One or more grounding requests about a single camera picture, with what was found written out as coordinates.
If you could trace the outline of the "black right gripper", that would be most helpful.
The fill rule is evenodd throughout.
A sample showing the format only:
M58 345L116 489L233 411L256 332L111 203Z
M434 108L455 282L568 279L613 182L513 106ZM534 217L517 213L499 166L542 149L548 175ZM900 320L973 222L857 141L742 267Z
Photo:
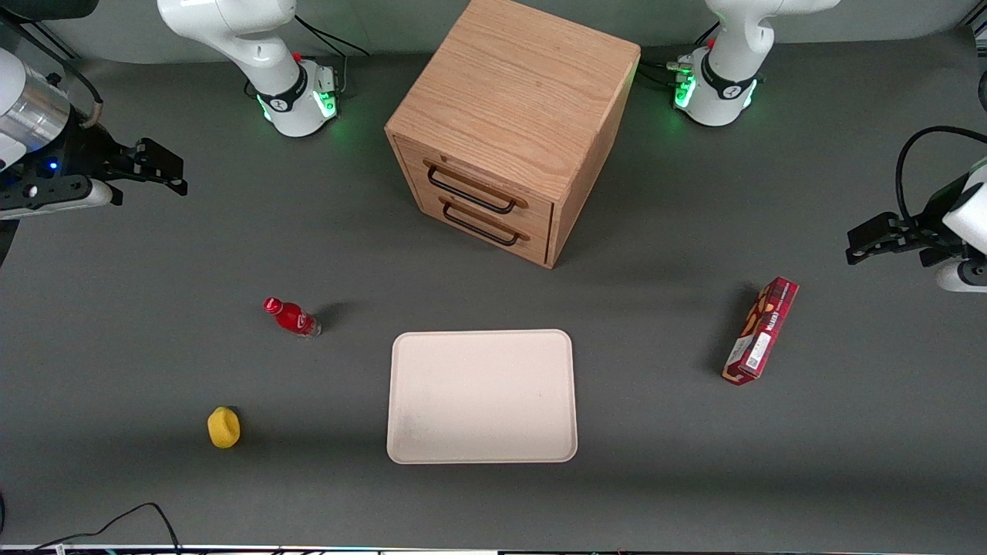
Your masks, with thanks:
M131 158L128 147L115 141L102 124L85 129L78 116L70 116L56 140L42 149L43 178L67 175L158 183L180 196L188 194L180 156L151 138L141 138Z

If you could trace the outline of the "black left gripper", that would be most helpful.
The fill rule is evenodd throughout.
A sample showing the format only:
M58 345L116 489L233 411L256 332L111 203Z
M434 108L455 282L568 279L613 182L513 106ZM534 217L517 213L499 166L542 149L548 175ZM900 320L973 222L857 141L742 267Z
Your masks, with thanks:
M952 259L965 255L962 239L945 226L942 218L956 204L968 179L969 174L963 173L935 192L923 211L913 214L906 205L902 175L896 173L894 190L906 228L906 245L920 250L921 259ZM899 243L891 240L898 239L901 232L897 214L878 214L867 219L848 231L846 262L856 266L869 257L898 253Z

